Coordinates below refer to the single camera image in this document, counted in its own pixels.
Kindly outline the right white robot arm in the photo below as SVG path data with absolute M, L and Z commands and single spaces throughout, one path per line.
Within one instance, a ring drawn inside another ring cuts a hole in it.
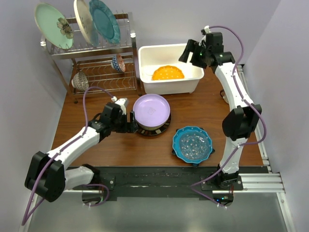
M 204 180 L 204 183 L 212 183 L 225 190 L 238 180 L 240 157 L 260 121 L 262 108 L 254 104 L 247 94 L 232 53 L 224 51 L 222 33 L 203 29 L 202 35 L 199 42 L 188 40 L 179 61 L 189 61 L 199 68 L 210 67 L 225 92 L 230 112 L 222 122 L 226 136 L 224 154 L 217 171 Z

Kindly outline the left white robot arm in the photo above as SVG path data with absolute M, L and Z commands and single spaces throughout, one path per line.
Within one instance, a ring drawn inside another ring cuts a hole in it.
M 55 201 L 67 189 L 85 185 L 96 189 L 100 184 L 99 172 L 90 165 L 69 170 L 81 154 L 97 145 L 112 132 L 135 133 L 138 125 L 134 112 L 126 113 L 127 98 L 105 105 L 99 119 L 90 120 L 82 130 L 47 153 L 33 155 L 25 179 L 25 187 L 49 202 Z

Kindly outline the lilac plate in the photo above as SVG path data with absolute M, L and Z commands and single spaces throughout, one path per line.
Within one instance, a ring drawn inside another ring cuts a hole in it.
M 161 126 L 168 120 L 170 105 L 160 95 L 145 94 L 135 101 L 133 111 L 139 124 L 152 128 Z

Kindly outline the orange dotted plate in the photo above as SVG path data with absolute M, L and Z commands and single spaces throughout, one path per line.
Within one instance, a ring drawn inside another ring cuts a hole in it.
M 158 68 L 152 75 L 153 81 L 184 79 L 183 72 L 176 66 L 166 65 Z

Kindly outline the yellow woven pattern plate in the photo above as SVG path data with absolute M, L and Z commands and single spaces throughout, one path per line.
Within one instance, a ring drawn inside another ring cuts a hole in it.
M 142 125 L 141 123 L 138 123 L 138 126 L 141 127 L 143 130 L 148 130 L 148 131 L 155 131 L 155 130 L 158 130 L 160 128 L 163 128 L 165 126 L 169 126 L 170 122 L 169 121 L 166 121 L 164 124 L 162 125 L 159 125 L 159 126 L 145 126 L 145 125 Z

